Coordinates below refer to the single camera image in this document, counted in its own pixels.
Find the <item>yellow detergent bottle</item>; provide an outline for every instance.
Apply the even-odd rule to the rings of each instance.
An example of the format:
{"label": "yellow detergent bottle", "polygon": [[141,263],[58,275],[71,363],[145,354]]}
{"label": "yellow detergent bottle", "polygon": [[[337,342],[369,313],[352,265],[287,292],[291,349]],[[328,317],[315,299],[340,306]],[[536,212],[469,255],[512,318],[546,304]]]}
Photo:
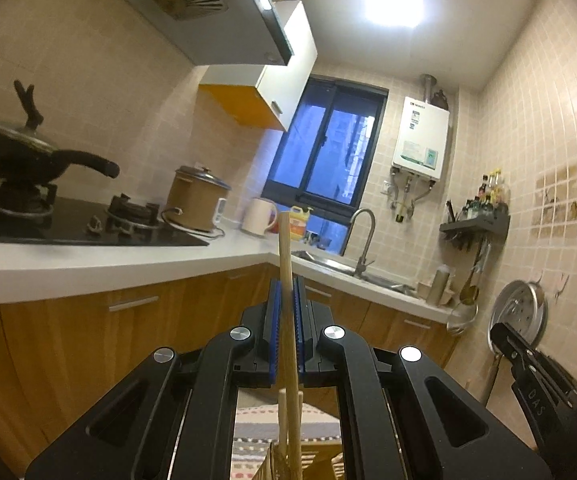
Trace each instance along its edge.
{"label": "yellow detergent bottle", "polygon": [[301,240],[307,232],[307,222],[313,209],[307,207],[307,210],[294,205],[288,215],[288,224],[291,228],[291,240]]}

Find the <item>gas stove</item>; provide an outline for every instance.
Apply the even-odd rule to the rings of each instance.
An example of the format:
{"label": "gas stove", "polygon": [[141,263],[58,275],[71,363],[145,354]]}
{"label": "gas stove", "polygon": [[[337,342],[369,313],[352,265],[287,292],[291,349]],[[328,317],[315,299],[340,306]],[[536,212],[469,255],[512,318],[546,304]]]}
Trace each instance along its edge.
{"label": "gas stove", "polygon": [[122,194],[110,204],[57,196],[57,186],[0,179],[0,242],[100,246],[206,246],[160,220],[157,204]]}

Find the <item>black shelf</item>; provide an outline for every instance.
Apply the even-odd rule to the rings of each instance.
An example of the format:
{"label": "black shelf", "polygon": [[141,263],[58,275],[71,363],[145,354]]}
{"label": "black shelf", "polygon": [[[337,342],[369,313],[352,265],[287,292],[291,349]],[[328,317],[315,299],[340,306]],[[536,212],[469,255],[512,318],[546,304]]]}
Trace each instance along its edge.
{"label": "black shelf", "polygon": [[506,238],[511,223],[510,215],[502,215],[497,218],[477,216],[470,220],[457,220],[440,225],[442,233],[491,233]]}

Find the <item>range hood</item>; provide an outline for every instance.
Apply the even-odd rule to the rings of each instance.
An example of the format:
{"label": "range hood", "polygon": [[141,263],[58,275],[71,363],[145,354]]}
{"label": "range hood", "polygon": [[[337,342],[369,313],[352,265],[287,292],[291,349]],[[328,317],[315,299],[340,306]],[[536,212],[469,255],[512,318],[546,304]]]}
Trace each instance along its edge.
{"label": "range hood", "polygon": [[286,65],[293,51],[270,0],[127,0],[197,65]]}

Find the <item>tiled wall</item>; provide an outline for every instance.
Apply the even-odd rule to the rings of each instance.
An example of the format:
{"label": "tiled wall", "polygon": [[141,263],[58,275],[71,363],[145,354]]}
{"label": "tiled wall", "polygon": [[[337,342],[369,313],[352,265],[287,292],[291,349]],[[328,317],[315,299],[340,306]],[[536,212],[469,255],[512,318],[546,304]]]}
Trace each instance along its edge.
{"label": "tiled wall", "polygon": [[[466,161],[475,155],[473,151],[475,142],[472,139],[472,136],[477,133],[472,127],[475,94],[466,90],[461,91],[457,98],[457,107],[460,108],[459,114],[456,114],[456,100],[453,95],[449,95],[449,107],[452,112],[452,126],[449,129],[451,150],[449,160],[446,161],[445,165],[445,177],[426,198],[417,203],[411,221],[405,220],[398,224],[395,222],[395,212],[389,207],[390,199],[381,194],[380,191],[382,183],[390,179],[389,170],[397,142],[404,99],[408,96],[421,100],[424,97],[421,84],[364,72],[353,67],[322,62],[315,64],[313,73],[389,89],[389,99],[373,164],[361,200],[361,207],[371,208],[377,219],[377,229],[369,250],[369,260],[376,260],[373,266],[411,282],[427,281],[443,261],[462,269],[464,255],[457,253],[441,241],[438,226],[445,218],[447,196],[460,195],[461,200],[458,202],[463,202],[468,194],[477,191],[475,188],[467,192],[466,187],[463,189],[458,184],[462,182],[464,176],[469,174],[465,165]],[[462,118],[462,108],[464,109],[464,118]],[[398,176],[397,183],[400,187],[400,193],[402,193],[405,178],[401,175]],[[427,184],[424,181],[411,187],[407,203],[412,197],[421,194],[426,189]],[[360,256],[369,227],[369,218],[366,215],[361,215],[349,239],[345,256],[351,258]]]}
{"label": "tiled wall", "polygon": [[175,168],[201,162],[233,186],[226,215],[238,218],[280,133],[240,127],[198,93],[204,70],[124,0],[0,0],[0,120],[25,119],[12,82],[34,83],[47,137],[121,168],[111,180],[72,166],[61,194],[164,203]]}
{"label": "tiled wall", "polygon": [[[542,273],[550,304],[540,348],[577,378],[577,220],[564,218],[546,235],[531,231],[533,219],[544,214],[535,198],[543,177],[565,175],[567,167],[577,167],[577,0],[540,0],[480,95],[478,115],[480,168],[502,166],[511,187],[513,216],[508,240],[492,266],[490,286],[480,296],[479,322],[458,345],[449,371],[462,384],[469,382],[474,395],[480,393],[492,359],[485,329],[494,298],[511,280]],[[570,178],[577,180],[575,174]],[[562,272],[570,278],[556,301],[553,294]],[[512,382],[503,365],[489,408],[531,442]]]}

